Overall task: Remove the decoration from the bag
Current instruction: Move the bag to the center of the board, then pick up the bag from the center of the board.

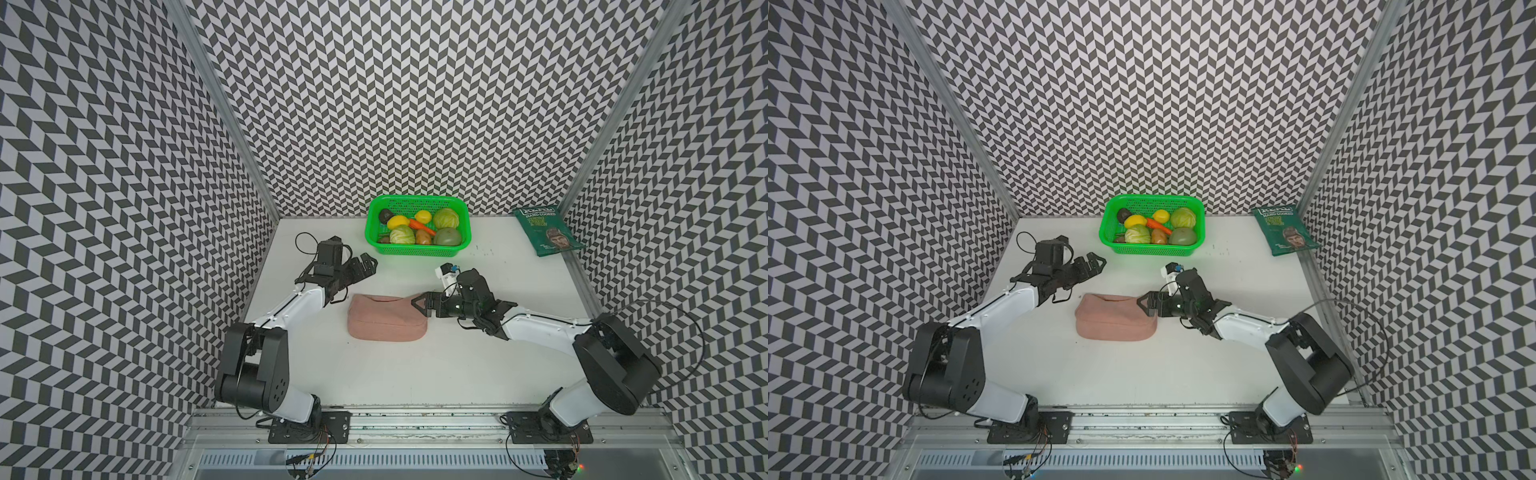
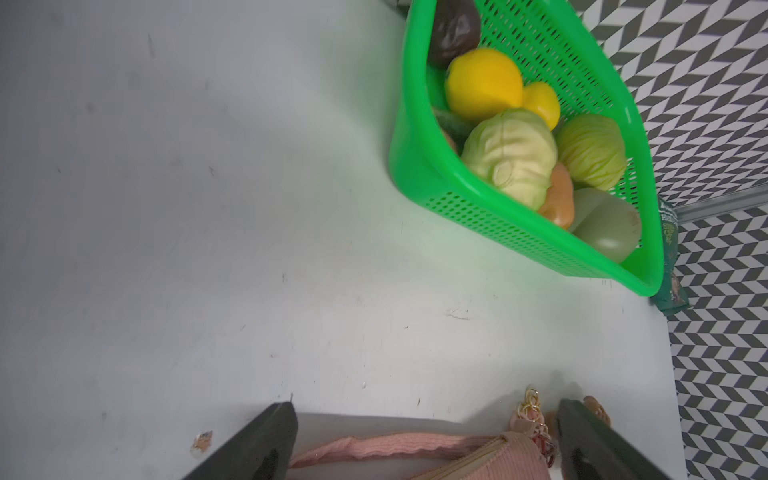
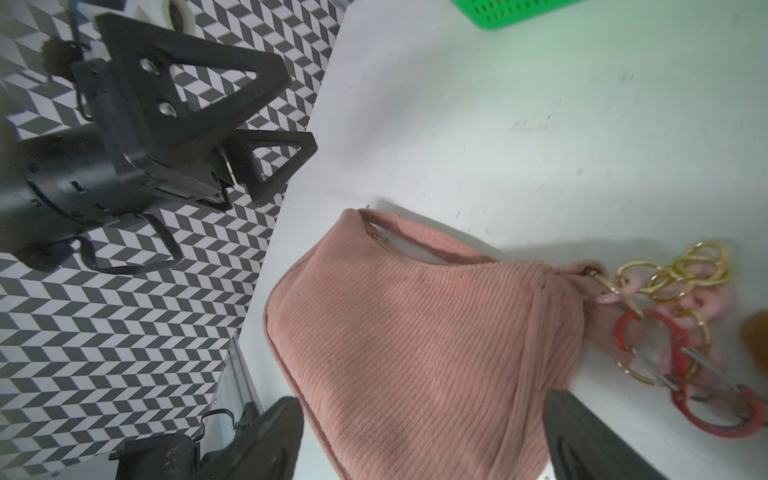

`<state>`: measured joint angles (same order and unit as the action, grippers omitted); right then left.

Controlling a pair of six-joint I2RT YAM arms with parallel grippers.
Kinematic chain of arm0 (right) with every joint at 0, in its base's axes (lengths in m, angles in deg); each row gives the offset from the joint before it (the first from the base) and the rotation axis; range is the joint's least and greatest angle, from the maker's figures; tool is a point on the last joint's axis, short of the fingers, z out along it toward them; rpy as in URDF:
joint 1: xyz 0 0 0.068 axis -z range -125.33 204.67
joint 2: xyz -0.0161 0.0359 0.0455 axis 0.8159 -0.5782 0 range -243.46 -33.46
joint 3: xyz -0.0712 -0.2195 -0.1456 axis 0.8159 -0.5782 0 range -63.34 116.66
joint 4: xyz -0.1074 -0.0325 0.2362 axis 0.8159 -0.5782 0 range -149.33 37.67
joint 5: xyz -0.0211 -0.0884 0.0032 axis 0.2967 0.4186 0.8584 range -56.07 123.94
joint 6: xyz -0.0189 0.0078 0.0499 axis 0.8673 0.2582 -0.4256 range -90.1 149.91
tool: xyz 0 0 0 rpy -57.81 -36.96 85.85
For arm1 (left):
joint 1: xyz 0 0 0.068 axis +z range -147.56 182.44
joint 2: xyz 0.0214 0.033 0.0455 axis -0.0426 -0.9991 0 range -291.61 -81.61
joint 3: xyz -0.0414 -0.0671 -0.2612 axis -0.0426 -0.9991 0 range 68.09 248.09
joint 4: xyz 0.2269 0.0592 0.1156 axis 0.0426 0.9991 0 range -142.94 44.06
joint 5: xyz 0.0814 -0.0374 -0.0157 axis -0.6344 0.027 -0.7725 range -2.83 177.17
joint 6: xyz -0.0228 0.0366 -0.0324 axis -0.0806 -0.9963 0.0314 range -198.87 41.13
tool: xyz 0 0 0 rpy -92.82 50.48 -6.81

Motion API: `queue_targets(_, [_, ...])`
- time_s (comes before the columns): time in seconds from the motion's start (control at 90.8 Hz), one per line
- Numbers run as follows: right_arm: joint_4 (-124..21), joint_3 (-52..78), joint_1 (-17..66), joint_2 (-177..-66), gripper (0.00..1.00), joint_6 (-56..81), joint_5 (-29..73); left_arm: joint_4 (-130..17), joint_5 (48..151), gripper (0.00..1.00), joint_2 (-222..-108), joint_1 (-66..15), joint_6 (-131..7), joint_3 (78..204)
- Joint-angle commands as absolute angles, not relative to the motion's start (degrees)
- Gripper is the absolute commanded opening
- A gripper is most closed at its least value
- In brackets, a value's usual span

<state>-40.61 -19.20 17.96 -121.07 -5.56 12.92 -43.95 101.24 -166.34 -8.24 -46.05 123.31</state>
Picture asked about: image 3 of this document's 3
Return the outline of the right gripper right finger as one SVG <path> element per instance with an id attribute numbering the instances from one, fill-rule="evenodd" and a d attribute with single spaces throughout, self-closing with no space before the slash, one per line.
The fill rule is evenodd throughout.
<path id="1" fill-rule="evenodd" d="M 664 477 L 567 390 L 547 392 L 542 420 L 557 479 Z"/>

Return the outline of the plush keychain decoration with carabiners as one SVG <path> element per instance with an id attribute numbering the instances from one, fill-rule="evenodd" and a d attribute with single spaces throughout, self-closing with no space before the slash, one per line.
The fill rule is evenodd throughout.
<path id="1" fill-rule="evenodd" d="M 586 275 L 602 288 L 597 304 L 623 310 L 613 337 L 630 356 L 619 366 L 627 376 L 668 390 L 674 408 L 709 435 L 742 439 L 766 427 L 766 401 L 729 378 L 712 333 L 712 323 L 730 305 L 733 270 L 724 243 L 703 240 L 666 264 L 633 260 L 614 275 L 595 268 Z M 662 329 L 666 350 L 660 358 L 648 357 L 631 340 L 629 329 L 640 322 Z"/>

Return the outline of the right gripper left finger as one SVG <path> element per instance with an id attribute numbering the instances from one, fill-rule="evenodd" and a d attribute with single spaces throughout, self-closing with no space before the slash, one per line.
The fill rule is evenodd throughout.
<path id="1" fill-rule="evenodd" d="M 283 397 L 197 472 L 198 479 L 260 480 L 294 476 L 304 416 L 296 397 Z"/>

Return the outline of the pink corduroy bag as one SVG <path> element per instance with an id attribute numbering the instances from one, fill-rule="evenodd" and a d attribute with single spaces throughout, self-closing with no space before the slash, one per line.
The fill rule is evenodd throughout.
<path id="1" fill-rule="evenodd" d="M 266 339 L 341 478 L 534 479 L 546 393 L 612 342 L 586 270 L 347 210 L 274 287 Z"/>

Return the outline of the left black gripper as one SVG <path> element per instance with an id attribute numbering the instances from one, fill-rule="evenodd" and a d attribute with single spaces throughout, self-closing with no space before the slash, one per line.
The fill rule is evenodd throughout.
<path id="1" fill-rule="evenodd" d="M 214 148 L 291 83 L 279 54 L 222 44 L 117 14 L 95 25 L 109 60 L 74 65 L 106 156 L 134 193 L 211 210 L 232 207 Z M 183 74 L 238 72 L 243 85 L 191 107 Z M 237 184 L 270 203 L 316 153 L 310 132 L 237 130 L 223 142 Z"/>

